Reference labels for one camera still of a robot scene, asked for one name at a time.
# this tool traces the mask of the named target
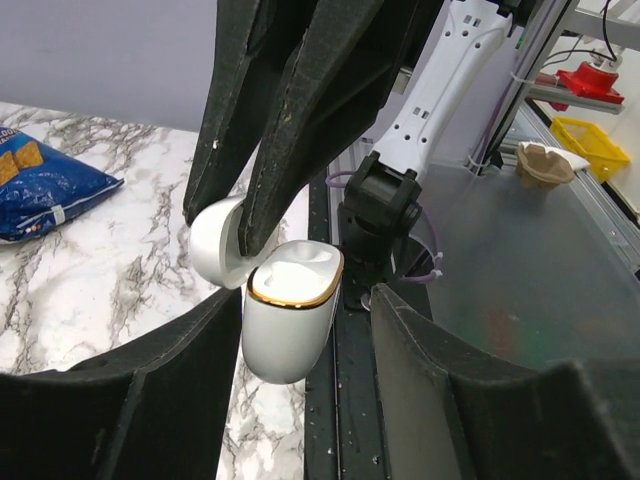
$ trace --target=chip bag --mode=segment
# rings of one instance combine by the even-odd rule
[[[0,127],[0,243],[40,237],[123,183],[19,130]]]

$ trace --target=brown basket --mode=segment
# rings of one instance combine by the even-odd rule
[[[516,174],[526,188],[552,190],[575,178],[569,161],[556,152],[546,152],[542,145],[518,145],[516,153]]]

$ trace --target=gold rim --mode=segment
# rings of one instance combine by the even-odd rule
[[[331,283],[329,284],[329,287],[327,287],[327,289],[324,292],[322,292],[320,295],[318,295],[316,298],[313,298],[306,302],[296,302],[296,303],[288,302],[288,301],[279,300],[277,298],[269,297],[268,295],[264,295],[260,292],[256,292],[253,289],[253,277],[258,271],[257,268],[253,272],[251,272],[251,275],[249,276],[249,280],[247,281],[247,293],[254,300],[257,300],[262,303],[267,303],[269,305],[274,305],[280,308],[289,308],[289,309],[295,309],[295,310],[316,308],[322,305],[323,303],[325,303],[327,300],[329,300],[331,296],[335,293],[336,289],[338,288],[338,285],[340,284],[340,279],[342,278],[343,270],[344,270],[344,256],[342,255],[342,252],[340,252],[340,264],[338,265],[336,274],[333,277],[333,280],[331,281]]]

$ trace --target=white marble surface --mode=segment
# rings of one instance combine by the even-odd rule
[[[0,246],[0,371],[59,369],[126,343],[214,288],[191,269],[182,197],[197,135],[0,104],[13,127],[122,189],[43,239]],[[246,188],[248,171],[236,190]],[[281,239],[306,238],[308,194]],[[217,480],[302,478],[304,385],[267,385],[238,358]]]

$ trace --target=yellow bin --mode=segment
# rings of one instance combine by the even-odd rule
[[[565,149],[589,161],[591,171],[600,183],[606,182],[631,162],[627,154],[594,123],[556,117],[551,123],[551,131]]]

